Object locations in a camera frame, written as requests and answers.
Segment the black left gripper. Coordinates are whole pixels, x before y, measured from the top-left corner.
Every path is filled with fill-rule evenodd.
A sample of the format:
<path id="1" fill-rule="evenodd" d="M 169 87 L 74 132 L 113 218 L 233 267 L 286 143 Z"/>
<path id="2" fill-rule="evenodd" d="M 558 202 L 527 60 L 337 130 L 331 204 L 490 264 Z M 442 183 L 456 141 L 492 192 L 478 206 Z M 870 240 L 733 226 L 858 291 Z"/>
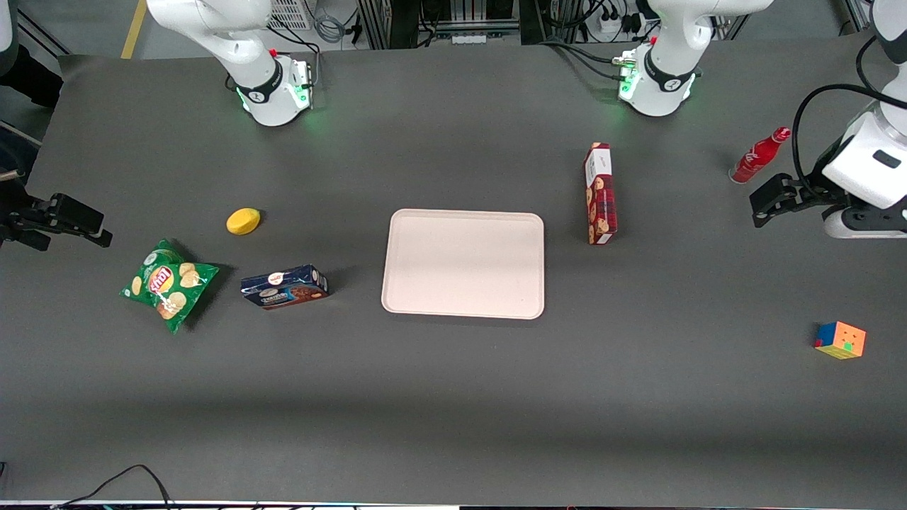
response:
<path id="1" fill-rule="evenodd" d="M 754 227 L 762 228 L 778 215 L 814 207 L 822 209 L 822 217 L 830 217 L 851 207 L 852 198 L 823 174 L 796 178 L 780 172 L 769 178 L 768 191 L 750 194 L 750 206 Z"/>

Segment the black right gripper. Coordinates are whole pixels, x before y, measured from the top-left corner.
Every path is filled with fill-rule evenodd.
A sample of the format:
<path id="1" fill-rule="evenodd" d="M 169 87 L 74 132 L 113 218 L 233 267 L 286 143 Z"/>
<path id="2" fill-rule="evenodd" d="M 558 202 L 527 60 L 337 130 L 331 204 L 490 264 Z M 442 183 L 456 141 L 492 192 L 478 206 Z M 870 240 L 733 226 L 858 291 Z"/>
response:
<path id="1" fill-rule="evenodd" d="M 50 225 L 68 232 L 81 232 L 89 242 L 101 248 L 111 245 L 113 233 L 103 228 L 104 215 L 63 193 L 48 200 L 29 199 L 1 201 L 1 245 L 18 242 L 36 251 L 47 251 L 50 236 L 43 234 Z"/>

